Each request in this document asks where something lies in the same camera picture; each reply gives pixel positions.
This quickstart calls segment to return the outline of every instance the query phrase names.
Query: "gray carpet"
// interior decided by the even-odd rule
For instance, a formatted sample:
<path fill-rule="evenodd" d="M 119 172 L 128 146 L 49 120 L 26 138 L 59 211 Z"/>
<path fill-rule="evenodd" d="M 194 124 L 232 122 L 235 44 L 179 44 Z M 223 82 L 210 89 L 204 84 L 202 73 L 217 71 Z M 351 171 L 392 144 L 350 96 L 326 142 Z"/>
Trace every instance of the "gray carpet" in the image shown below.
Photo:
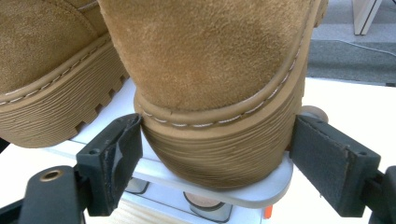
<path fill-rule="evenodd" d="M 396 5 L 391 0 L 383 0 L 367 35 L 354 35 L 351 0 L 329 0 L 327 15 L 312 38 L 308 77 L 396 83 Z"/>

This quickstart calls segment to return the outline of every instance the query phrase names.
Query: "textured sole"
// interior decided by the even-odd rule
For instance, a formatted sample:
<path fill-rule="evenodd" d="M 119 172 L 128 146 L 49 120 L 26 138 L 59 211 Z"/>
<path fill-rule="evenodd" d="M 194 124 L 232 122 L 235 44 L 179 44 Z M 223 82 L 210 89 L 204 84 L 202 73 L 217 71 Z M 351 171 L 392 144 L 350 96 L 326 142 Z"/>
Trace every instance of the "textured sole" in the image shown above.
<path fill-rule="evenodd" d="M 268 176 L 290 143 L 302 105 L 312 30 L 326 6 L 312 2 L 290 56 L 270 83 L 244 102 L 180 112 L 153 105 L 138 91 L 135 110 L 143 114 L 144 134 L 165 166 L 186 180 L 217 189 L 244 187 Z"/>
<path fill-rule="evenodd" d="M 128 77 L 103 35 L 38 81 L 0 95 L 0 136 L 20 147 L 49 147 L 78 133 Z"/>

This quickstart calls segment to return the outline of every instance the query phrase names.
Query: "suede boot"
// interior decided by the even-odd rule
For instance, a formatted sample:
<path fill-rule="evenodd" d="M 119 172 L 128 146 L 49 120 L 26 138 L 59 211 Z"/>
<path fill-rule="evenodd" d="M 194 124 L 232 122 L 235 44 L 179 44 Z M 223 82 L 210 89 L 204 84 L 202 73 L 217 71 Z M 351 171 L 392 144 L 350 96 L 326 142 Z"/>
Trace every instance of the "suede boot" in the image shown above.
<path fill-rule="evenodd" d="M 162 162 L 212 188 L 268 176 L 301 108 L 327 0 L 99 0 Z"/>
<path fill-rule="evenodd" d="M 97 2 L 0 1 L 0 136 L 48 147 L 77 134 L 127 78 Z"/>

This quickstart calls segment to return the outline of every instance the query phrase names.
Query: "white surface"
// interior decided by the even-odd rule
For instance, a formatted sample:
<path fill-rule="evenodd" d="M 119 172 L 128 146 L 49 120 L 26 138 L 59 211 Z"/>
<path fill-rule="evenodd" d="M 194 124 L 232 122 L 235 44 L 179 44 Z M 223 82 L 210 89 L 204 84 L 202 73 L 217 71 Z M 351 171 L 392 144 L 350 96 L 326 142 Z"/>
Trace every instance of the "white surface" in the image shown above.
<path fill-rule="evenodd" d="M 191 210 L 190 205 L 184 199 L 183 192 L 177 189 L 172 189 L 164 186 L 150 184 L 148 190 L 143 195 L 129 195 L 128 197 L 137 197 L 143 201 L 151 200 L 159 204 L 166 204 L 172 209 L 178 212 L 183 212 L 191 216 L 196 216 Z M 211 221 L 204 220 L 202 218 L 196 218 L 195 221 L 191 219 L 185 219 L 191 221 L 191 223 L 213 223 Z M 262 210 L 261 209 L 249 209 L 240 206 L 233 206 L 229 223 L 261 223 L 262 222 Z"/>
<path fill-rule="evenodd" d="M 355 35 L 366 35 L 382 0 L 352 0 Z"/>

